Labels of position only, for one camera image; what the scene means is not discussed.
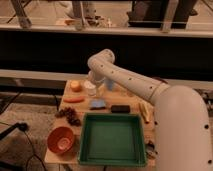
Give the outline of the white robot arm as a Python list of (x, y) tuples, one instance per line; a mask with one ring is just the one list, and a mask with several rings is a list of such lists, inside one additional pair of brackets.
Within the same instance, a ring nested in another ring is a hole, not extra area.
[(88, 59), (89, 80), (106, 78), (154, 106), (156, 171), (213, 171), (213, 150), (206, 104), (194, 89), (169, 85), (114, 64), (104, 49)]

